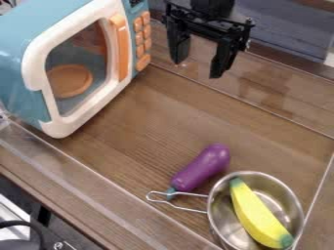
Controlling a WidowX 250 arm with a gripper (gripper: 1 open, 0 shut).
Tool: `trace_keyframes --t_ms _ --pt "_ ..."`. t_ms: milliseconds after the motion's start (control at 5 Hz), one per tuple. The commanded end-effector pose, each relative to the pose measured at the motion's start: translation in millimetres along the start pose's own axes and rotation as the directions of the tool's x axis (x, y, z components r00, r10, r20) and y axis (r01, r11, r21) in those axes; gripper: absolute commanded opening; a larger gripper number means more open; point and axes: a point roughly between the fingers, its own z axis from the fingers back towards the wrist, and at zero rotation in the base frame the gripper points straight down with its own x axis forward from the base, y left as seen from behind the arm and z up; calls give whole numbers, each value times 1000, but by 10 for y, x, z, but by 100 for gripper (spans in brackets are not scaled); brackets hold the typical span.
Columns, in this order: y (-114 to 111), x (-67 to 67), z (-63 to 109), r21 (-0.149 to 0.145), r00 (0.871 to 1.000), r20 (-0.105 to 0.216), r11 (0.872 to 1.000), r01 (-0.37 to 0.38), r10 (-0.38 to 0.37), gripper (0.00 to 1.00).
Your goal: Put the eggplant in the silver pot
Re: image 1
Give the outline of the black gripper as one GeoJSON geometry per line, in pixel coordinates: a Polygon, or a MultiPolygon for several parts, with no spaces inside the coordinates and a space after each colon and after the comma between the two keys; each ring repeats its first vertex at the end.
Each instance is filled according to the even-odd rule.
{"type": "Polygon", "coordinates": [[[238,12],[237,0],[166,0],[163,23],[167,27],[170,57],[179,64],[190,54],[191,35],[218,41],[237,35],[237,41],[222,38],[212,60],[210,77],[220,78],[232,68],[238,50],[250,45],[253,18],[238,12]]]}

